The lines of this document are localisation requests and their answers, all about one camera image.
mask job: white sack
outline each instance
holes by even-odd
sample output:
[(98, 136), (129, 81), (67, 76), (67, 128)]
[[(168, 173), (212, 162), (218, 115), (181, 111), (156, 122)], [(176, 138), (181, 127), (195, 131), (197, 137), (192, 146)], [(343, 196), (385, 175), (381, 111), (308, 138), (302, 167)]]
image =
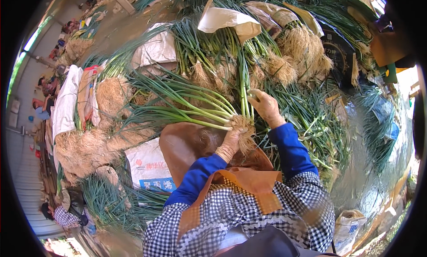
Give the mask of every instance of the white sack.
[(157, 186), (165, 191), (176, 190), (169, 168), (159, 147), (159, 138), (125, 150), (131, 166), (134, 187), (150, 189)]
[[(166, 23), (155, 23), (149, 30)], [(138, 47), (132, 57), (132, 66), (146, 66), (153, 63), (166, 63), (176, 61), (175, 39), (171, 33), (164, 31)]]
[(225, 27), (233, 27), (236, 30), (241, 44), (261, 33), (261, 25), (256, 19), (227, 8), (208, 8), (197, 29), (211, 34)]
[(76, 107), (79, 83), (83, 75), (83, 69), (76, 65), (70, 66), (67, 78), (59, 91), (55, 103), (55, 113), (52, 119), (52, 138), (55, 142), (57, 134), (75, 129), (74, 110)]

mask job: corrugated metal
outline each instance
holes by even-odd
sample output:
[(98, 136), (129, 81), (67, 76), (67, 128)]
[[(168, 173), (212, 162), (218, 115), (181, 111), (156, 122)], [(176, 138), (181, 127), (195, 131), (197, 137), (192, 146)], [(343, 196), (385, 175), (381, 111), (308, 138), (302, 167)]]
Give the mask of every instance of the corrugated metal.
[[(72, 18), (78, 19), (82, 14), (82, 11), (78, 9), (72, 0), (67, 4), (61, 3), (61, 7), (55, 10), (57, 10), (56, 16), (64, 23)], [(34, 48), (31, 48), (30, 51), (33, 55), (41, 56), (47, 60), (58, 41), (61, 25), (51, 20), (45, 29), (47, 30), (42, 30), (40, 37), (34, 43)], [(34, 117), (34, 122), (30, 122), (28, 116), (35, 116), (31, 100), (33, 98), (44, 99), (41, 91), (34, 91), (34, 86), (37, 84), (40, 75), (47, 73), (48, 70), (49, 68), (44, 64), (38, 63), (32, 58), (26, 57), (24, 60), (15, 79), (11, 95), (11, 99), (17, 98), (20, 102), (18, 128), (24, 126), (25, 130), (30, 131), (35, 124), (39, 123), (40, 120), (36, 117)], [(46, 220), (43, 214), (38, 211), (43, 203), (41, 201), (43, 196), (40, 192), (42, 183), (38, 177), (40, 160), (35, 157), (35, 152), (29, 149), (29, 145), (33, 144), (33, 138), (7, 131), (6, 141), (9, 165), (16, 193), (35, 234), (43, 239), (64, 235), (64, 231), (60, 226), (55, 222)]]
[(43, 203), (41, 201), (43, 196), (40, 192), (43, 185), (38, 177), (40, 160), (36, 158), (35, 152), (29, 149), (29, 145), (33, 143), (33, 138), (7, 131), (6, 141), (13, 184), (21, 207), (34, 233), (39, 238), (63, 236), (62, 227), (55, 222), (46, 220), (43, 214), (38, 211)]

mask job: checkered apron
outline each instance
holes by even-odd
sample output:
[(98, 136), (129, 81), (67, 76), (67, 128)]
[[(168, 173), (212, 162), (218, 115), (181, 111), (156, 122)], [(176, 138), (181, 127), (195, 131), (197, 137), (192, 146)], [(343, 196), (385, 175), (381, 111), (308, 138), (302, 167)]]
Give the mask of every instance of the checkered apron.
[(224, 178), (211, 184), (199, 207), (199, 225), (179, 238), (179, 223), (189, 205), (175, 203), (148, 225), (144, 234), (145, 256), (213, 256), (227, 232), (240, 226), (252, 237), (272, 225), (305, 249), (324, 252), (334, 233), (333, 205), (313, 172), (296, 175), (272, 189), (281, 209), (263, 214), (255, 195)]

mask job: dirt ground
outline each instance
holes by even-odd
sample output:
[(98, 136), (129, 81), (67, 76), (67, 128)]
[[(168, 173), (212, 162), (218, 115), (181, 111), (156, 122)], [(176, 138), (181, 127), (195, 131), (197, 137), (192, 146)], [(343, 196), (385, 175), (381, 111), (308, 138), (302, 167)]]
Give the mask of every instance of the dirt ground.
[(169, 0), (162, 0), (134, 15), (124, 9), (114, 14), (116, 3), (113, 1), (107, 5), (107, 14), (93, 37), (95, 42), (82, 56), (79, 64), (86, 61), (91, 54), (112, 54), (127, 41), (139, 37), (154, 23), (170, 22), (176, 18), (176, 11)]

